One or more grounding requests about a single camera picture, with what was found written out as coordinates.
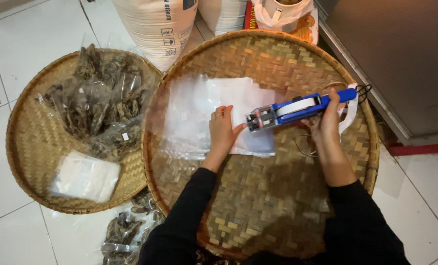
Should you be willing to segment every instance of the round bamboo basket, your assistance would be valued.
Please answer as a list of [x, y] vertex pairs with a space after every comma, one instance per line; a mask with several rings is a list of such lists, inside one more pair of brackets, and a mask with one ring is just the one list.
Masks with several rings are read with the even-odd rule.
[[[104, 59], [125, 52], [113, 49], [96, 51]], [[142, 57], [129, 54], [134, 58], [134, 64], [143, 69], [144, 75], [155, 75], [155, 84], [160, 81], [162, 74], [157, 68]], [[141, 147], [120, 162], [122, 171], [108, 202], [49, 195], [48, 188], [60, 158], [72, 149], [83, 153], [85, 146], [63, 129], [62, 122], [52, 114], [53, 110], [39, 103], [38, 93], [44, 94], [54, 82], [72, 75], [77, 63], [78, 52], [67, 54], [46, 66], [29, 82], [9, 118], [6, 155], [16, 182], [35, 201], [62, 213], [89, 214], [127, 201], [145, 188], [146, 180]]]
[[[334, 81], [355, 82], [328, 53], [289, 34], [241, 30], [215, 37], [190, 51], [164, 76], [146, 118], [152, 128], [144, 138], [147, 185], [165, 215], [191, 173], [201, 165], [171, 159], [159, 148], [170, 82], [186, 74], [251, 77], [261, 88], [281, 93], [285, 100], [325, 94], [322, 88]], [[309, 132], [296, 126], [275, 129], [276, 156], [269, 159], [228, 156], [198, 232], [203, 247], [238, 260], [260, 250], [301, 258], [324, 251], [325, 220], [333, 212], [318, 160], [299, 152], [296, 146], [312, 149], [309, 137], [300, 136], [305, 133]], [[353, 124], [342, 134], [341, 147], [371, 194], [379, 148], [375, 119], [367, 102], [360, 104]]]

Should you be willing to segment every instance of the black sleeve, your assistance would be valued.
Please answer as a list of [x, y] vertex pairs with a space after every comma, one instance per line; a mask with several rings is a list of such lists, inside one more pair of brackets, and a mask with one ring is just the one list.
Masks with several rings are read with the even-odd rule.
[[205, 168], [191, 176], [165, 222], [150, 233], [142, 246], [138, 264], [194, 264], [196, 232], [215, 183], [216, 173]]
[[404, 246], [360, 181], [330, 187], [335, 217], [326, 223], [327, 257], [346, 264], [409, 264]]

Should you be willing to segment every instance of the white plastic bag handle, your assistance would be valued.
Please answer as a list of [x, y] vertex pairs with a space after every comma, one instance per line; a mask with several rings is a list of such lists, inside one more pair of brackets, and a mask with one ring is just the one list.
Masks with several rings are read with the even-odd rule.
[[[355, 88], [357, 87], [357, 85], [358, 85], [357, 83], [349, 84], [348, 88]], [[357, 116], [357, 109], [358, 109], [358, 93], [354, 99], [348, 101], [347, 115], [345, 116], [345, 119], [338, 124], [339, 135], [341, 135], [342, 132], [345, 131], [345, 129], [347, 129], [353, 123], [353, 120], [355, 120], [355, 117]]]

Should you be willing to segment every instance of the blue price labeler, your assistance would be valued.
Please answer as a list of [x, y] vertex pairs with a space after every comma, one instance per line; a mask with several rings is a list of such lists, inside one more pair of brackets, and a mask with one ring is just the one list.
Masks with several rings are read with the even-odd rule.
[[[357, 91], [354, 88], [348, 88], [337, 93], [340, 95], [340, 103], [355, 99], [357, 96]], [[299, 96], [281, 104], [274, 103], [259, 107], [246, 114], [247, 126], [253, 133], [293, 123], [316, 115], [326, 109], [329, 102], [329, 95], [320, 96], [319, 93], [314, 93], [303, 97]]]

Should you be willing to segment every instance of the dried mushroom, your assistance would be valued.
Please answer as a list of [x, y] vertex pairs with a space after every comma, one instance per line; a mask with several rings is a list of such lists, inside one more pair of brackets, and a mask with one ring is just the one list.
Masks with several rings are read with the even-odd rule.
[[[118, 245], [140, 245], [140, 242], [132, 242], [139, 233], [142, 221], [128, 220], [128, 213], [122, 212], [118, 217], [111, 220], [106, 232], [104, 243]], [[124, 265], [130, 264], [131, 252], [108, 250], [103, 251], [103, 265]]]
[[[91, 155], [117, 161], [138, 145], [139, 115], [151, 93], [154, 77], [143, 78], [143, 70], [131, 54], [101, 53], [94, 44], [82, 47], [73, 75], [57, 80], [36, 98], [45, 102], [78, 140], [96, 138]], [[118, 133], [108, 133], [117, 128]], [[128, 140], [122, 137], [127, 133]]]
[[133, 196], [131, 202], [134, 205], [131, 208], [131, 212], [135, 214], [149, 214], [152, 210], [157, 209], [157, 205], [155, 205], [152, 195], [147, 188]]

